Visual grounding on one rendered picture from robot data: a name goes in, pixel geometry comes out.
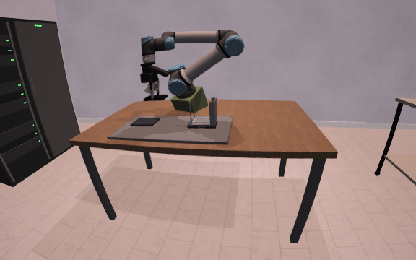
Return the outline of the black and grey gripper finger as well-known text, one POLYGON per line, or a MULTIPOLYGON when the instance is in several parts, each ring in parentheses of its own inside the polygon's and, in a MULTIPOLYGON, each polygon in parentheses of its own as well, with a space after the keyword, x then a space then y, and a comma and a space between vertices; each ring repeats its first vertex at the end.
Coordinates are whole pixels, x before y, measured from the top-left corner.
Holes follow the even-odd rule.
POLYGON ((157 95, 159 95, 159 79, 157 77, 157 81, 153 82, 154 83, 154 90, 157 91, 157 95))
POLYGON ((153 98, 154 98, 154 83, 153 83, 152 77, 150 77, 148 87, 144 91, 147 92, 147 93, 150 93, 151 98, 153 100, 153 98))

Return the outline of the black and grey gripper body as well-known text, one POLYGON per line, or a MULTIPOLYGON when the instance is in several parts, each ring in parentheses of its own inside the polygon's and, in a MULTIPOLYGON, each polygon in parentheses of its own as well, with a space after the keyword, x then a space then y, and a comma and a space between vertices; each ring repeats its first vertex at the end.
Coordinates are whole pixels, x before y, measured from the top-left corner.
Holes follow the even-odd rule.
POLYGON ((143 63, 142 66, 142 74, 140 74, 141 77, 141 83, 148 83, 150 77, 152 77, 153 82, 157 81, 157 73, 150 71, 150 67, 155 64, 155 62, 149 62, 149 63, 143 63), (146 65, 149 64, 149 65, 146 65), (143 73, 144 72, 144 73, 143 73))

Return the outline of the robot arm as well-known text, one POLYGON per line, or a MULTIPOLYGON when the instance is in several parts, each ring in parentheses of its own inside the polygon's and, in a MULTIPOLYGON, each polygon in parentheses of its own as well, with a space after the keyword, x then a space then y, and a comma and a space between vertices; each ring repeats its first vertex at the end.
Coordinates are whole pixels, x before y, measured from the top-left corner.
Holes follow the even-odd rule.
POLYGON ((141 39, 143 63, 155 62, 155 51, 166 51, 175 48, 175 43, 216 43, 216 47, 195 61, 187 69, 184 64, 176 64, 168 71, 151 66, 150 71, 167 77, 169 91, 179 99, 191 97, 196 88, 193 80, 223 59, 238 56, 243 52, 244 42, 235 31, 216 30, 195 32, 164 32, 161 38, 145 36, 141 39), (175 41, 175 42, 174 42, 175 41))

